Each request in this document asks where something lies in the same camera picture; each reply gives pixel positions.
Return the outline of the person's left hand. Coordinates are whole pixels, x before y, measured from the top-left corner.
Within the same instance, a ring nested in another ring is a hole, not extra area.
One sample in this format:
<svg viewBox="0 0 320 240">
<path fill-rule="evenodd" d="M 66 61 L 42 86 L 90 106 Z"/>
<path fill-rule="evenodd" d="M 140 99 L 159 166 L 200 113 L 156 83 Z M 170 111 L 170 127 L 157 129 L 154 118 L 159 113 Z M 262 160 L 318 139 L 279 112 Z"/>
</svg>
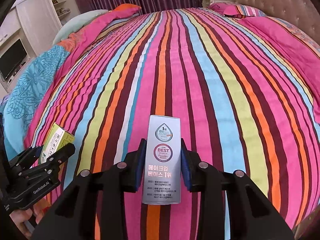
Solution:
<svg viewBox="0 0 320 240">
<path fill-rule="evenodd" d="M 34 204 L 31 209 L 12 211 L 10 217 L 17 228 L 20 230 L 20 232 L 23 233 L 23 235 L 27 239 L 31 239 L 32 233 L 25 226 L 25 222 L 28 221 L 32 216 L 34 216 L 36 223 L 39 224 L 50 207 L 51 205 L 49 204 L 49 202 L 43 198 L 39 202 Z"/>
</svg>

